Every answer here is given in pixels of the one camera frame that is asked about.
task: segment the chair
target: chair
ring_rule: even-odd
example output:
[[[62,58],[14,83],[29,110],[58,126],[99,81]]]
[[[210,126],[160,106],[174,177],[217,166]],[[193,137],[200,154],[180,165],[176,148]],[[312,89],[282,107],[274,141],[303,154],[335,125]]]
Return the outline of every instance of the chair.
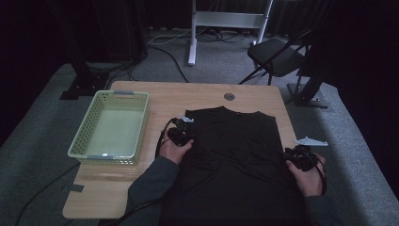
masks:
[[[265,72],[260,76],[265,76],[269,73],[268,85],[272,83],[273,76],[283,77],[288,73],[291,73],[299,69],[305,64],[306,58],[304,55],[298,53],[298,51],[305,47],[305,51],[309,50],[310,46],[310,35],[311,29],[306,29],[293,36],[286,43],[279,39],[270,39],[259,44],[249,47],[247,54],[254,60],[259,67],[253,71],[250,75],[244,78],[239,85],[247,82],[248,80],[257,77],[258,71],[264,69]],[[295,94],[297,92],[301,76],[298,77],[298,82],[295,88]]]

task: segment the gray sleeve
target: gray sleeve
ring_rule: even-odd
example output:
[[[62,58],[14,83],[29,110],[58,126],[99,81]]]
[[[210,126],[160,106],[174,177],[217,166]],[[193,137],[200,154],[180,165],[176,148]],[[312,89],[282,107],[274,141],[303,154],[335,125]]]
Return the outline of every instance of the gray sleeve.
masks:
[[[331,197],[310,196],[305,198],[305,203],[312,226],[343,225]]]
[[[129,187],[126,213],[134,207],[162,198],[173,186],[179,166],[163,156],[158,156],[146,171]],[[161,203],[138,210],[121,225],[155,226],[161,214]]]

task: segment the wooden table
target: wooden table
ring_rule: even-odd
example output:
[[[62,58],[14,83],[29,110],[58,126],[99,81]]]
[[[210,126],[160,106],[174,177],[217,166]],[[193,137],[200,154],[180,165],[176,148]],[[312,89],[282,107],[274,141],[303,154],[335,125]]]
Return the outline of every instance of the wooden table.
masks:
[[[150,115],[136,166],[81,164],[74,180],[83,190],[71,191],[65,203],[65,218],[120,218],[125,210],[127,189],[154,158],[156,142],[165,124],[195,110],[224,105],[243,113],[261,111],[277,119],[283,147],[293,148],[293,126],[279,89],[253,85],[219,85],[157,82],[115,82],[113,90],[146,91],[150,94]],[[225,94],[233,94],[228,101]]]

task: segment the plastic basket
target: plastic basket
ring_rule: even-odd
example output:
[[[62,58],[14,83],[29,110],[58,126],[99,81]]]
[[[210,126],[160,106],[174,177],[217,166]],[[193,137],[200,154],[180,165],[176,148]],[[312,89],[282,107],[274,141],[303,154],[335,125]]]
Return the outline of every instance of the plastic basket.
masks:
[[[100,90],[68,150],[82,163],[135,165],[148,118],[147,92]]]

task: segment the power cord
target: power cord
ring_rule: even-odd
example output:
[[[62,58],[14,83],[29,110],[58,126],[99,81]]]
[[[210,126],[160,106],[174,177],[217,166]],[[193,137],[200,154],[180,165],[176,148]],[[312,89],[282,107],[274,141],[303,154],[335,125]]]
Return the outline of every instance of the power cord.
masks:
[[[138,64],[136,64],[133,68],[131,68],[131,67],[128,66],[128,67],[126,67],[126,68],[123,68],[122,71],[120,71],[119,73],[115,73],[115,74],[108,80],[108,82],[106,83],[105,89],[109,89],[109,86],[111,85],[111,83],[112,83],[116,78],[122,77],[122,76],[124,76],[124,75],[126,75],[126,74],[129,75],[129,80],[130,80],[130,81],[138,81],[138,79],[135,79],[135,78],[133,77],[133,75],[132,75],[133,70],[137,67],[137,65],[138,65]]]
[[[208,11],[211,11],[212,8],[215,6],[215,11],[217,11],[217,8],[219,6],[219,2],[220,0],[215,0],[214,3],[209,7]],[[205,31],[207,28],[207,26],[205,28],[203,28],[199,33],[196,33],[197,35],[201,34],[203,31]],[[178,38],[184,37],[185,34],[187,34],[189,31],[191,31],[191,29],[186,30],[183,34],[181,35],[160,35],[160,36],[156,36],[154,38],[152,38],[151,40],[149,40],[147,43],[148,44],[152,44],[152,45],[163,45],[163,44],[167,44],[172,42],[173,40],[177,40]],[[172,38],[171,40],[165,41],[165,42],[154,42],[155,40],[159,39],[159,38]]]
[[[243,41],[246,38],[246,36],[243,35],[243,38],[241,38],[240,40],[231,41],[232,39],[238,37],[239,35],[240,34],[238,32],[236,32],[235,35],[224,39],[224,36],[223,36],[222,32],[215,32],[215,31],[208,30],[207,32],[204,32],[199,37],[197,37],[197,40],[200,41],[200,42],[223,41],[223,42],[226,42],[226,43],[237,43],[237,42]]]
[[[158,48],[158,47],[151,46],[151,45],[149,45],[149,46],[150,46],[151,48],[153,48],[153,49],[156,49],[156,50],[158,50],[158,51],[164,52],[164,53],[166,53],[167,55],[169,55],[169,56],[173,59],[173,61],[175,62],[176,66],[177,66],[177,68],[178,68],[178,70],[179,70],[179,73],[180,73],[180,75],[182,76],[182,78],[184,79],[184,81],[185,81],[186,83],[190,83],[190,82],[188,81],[188,79],[185,77],[185,75],[184,75],[182,69],[180,68],[180,65],[179,65],[179,63],[177,62],[176,58],[175,58],[172,54],[170,54],[169,52],[167,52],[167,51],[165,51],[165,50],[163,50],[163,49],[160,49],[160,48]]]
[[[324,164],[322,163],[322,161],[320,161],[319,158],[317,158],[317,162],[314,162],[313,159],[309,156],[308,153],[303,152],[302,150],[299,150],[299,151],[301,151],[307,158],[309,158],[309,160],[311,161],[311,163],[314,165],[314,167],[315,167],[315,168],[317,169],[317,171],[319,172],[319,175],[320,175],[320,177],[321,177],[321,179],[322,179],[322,185],[323,185],[323,188],[322,188],[322,195],[325,195],[325,194],[326,194],[326,191],[327,191],[327,175],[326,175],[326,168],[325,168]],[[317,166],[317,163],[320,163],[320,164],[322,165],[322,167],[323,167],[323,172],[322,172],[322,171],[320,170],[320,168]]]
[[[164,142],[162,142],[162,139],[164,138],[165,132],[168,129],[168,126],[173,122],[176,121],[176,118],[173,118],[171,120],[169,120],[167,122],[167,124],[165,125],[165,128],[161,131],[161,135],[158,138],[158,142],[156,143],[156,148],[155,148],[155,158],[159,155],[159,150],[161,149],[161,146],[166,142],[166,140]]]
[[[34,201],[39,194],[47,189],[49,186],[51,186],[53,183],[55,183],[56,181],[58,181],[61,177],[65,176],[67,173],[69,173],[70,171],[72,171],[73,169],[75,169],[77,166],[79,166],[80,163],[76,163],[75,165],[73,165],[71,168],[69,168],[68,170],[66,170],[65,172],[63,172],[61,175],[57,176],[52,182],[50,182],[49,184],[47,184],[47,186],[45,186],[44,188],[42,188],[41,190],[39,190],[38,192],[36,192],[36,194],[26,203],[26,205],[24,206],[23,210],[21,211],[21,213],[19,214],[17,221],[15,222],[15,226],[18,226],[20,224],[21,218],[25,212],[25,210],[27,209],[27,207],[29,206],[30,203],[32,203],[32,201]]]
[[[146,208],[146,207],[148,207],[150,205],[156,204],[156,203],[160,202],[161,200],[162,200],[162,198],[158,199],[158,200],[153,200],[153,201],[144,202],[142,204],[139,204],[136,207],[134,207],[132,210],[127,212],[125,215],[123,215],[121,218],[116,219],[116,220],[114,220],[114,221],[112,221],[110,223],[103,224],[101,226],[117,226],[117,225],[120,225],[124,220],[126,220],[128,217],[130,217],[135,212],[137,212],[137,211],[139,211],[141,209],[144,209],[144,208]]]

